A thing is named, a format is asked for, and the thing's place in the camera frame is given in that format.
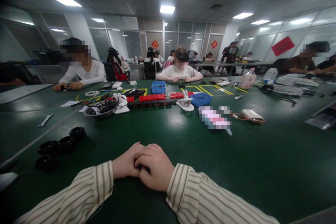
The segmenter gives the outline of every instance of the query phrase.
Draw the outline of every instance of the plastic bottle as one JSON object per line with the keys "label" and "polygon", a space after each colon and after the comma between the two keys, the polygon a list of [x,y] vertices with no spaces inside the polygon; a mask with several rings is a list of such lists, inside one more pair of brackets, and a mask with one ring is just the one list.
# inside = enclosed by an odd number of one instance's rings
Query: plastic bottle
{"label": "plastic bottle", "polygon": [[268,80],[273,81],[276,78],[277,75],[278,75],[278,70],[276,68],[270,68],[265,73],[265,75],[262,79],[265,80],[265,81],[268,81]]}
{"label": "plastic bottle", "polygon": [[241,89],[250,89],[253,86],[254,81],[257,78],[254,70],[254,68],[251,68],[249,72],[243,75],[239,83],[239,87]]}

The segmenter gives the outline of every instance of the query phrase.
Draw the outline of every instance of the blue basket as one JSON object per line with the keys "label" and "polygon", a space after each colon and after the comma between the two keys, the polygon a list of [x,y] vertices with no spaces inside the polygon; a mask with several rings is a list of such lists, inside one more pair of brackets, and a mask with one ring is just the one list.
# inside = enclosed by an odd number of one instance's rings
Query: blue basket
{"label": "blue basket", "polygon": [[192,105],[196,107],[200,107],[200,106],[210,103],[212,96],[206,93],[197,93],[197,94],[191,95],[190,98],[193,99],[191,100]]}
{"label": "blue basket", "polygon": [[166,93],[166,82],[153,82],[152,93]]}

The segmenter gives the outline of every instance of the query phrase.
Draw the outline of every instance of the striped shirt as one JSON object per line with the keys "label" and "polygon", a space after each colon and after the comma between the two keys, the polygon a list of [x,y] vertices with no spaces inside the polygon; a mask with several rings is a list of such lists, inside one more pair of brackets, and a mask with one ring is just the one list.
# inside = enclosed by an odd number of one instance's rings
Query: striped shirt
{"label": "striped shirt", "polygon": [[[14,223],[85,223],[112,194],[112,162],[82,170],[72,184],[45,199]],[[279,224],[204,173],[177,164],[167,189],[169,206],[182,224]]]}

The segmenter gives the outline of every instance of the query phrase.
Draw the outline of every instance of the air vent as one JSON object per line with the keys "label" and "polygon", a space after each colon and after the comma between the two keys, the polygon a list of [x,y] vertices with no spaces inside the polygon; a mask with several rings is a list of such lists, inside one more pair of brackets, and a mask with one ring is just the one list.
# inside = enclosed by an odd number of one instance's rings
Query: air vent
{"label": "air vent", "polygon": [[221,8],[223,5],[218,5],[218,4],[214,4],[214,5],[212,5],[209,9],[210,10],[218,10],[219,8]]}

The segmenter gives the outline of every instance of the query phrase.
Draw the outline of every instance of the metal wrench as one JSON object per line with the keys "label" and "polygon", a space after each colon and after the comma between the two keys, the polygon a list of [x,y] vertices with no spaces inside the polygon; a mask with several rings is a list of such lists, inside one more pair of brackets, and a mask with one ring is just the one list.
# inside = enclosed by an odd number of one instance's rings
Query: metal wrench
{"label": "metal wrench", "polygon": [[50,117],[52,117],[53,115],[47,115],[47,118],[45,118],[45,120],[38,126],[38,127],[44,127],[45,123],[49,120]]}

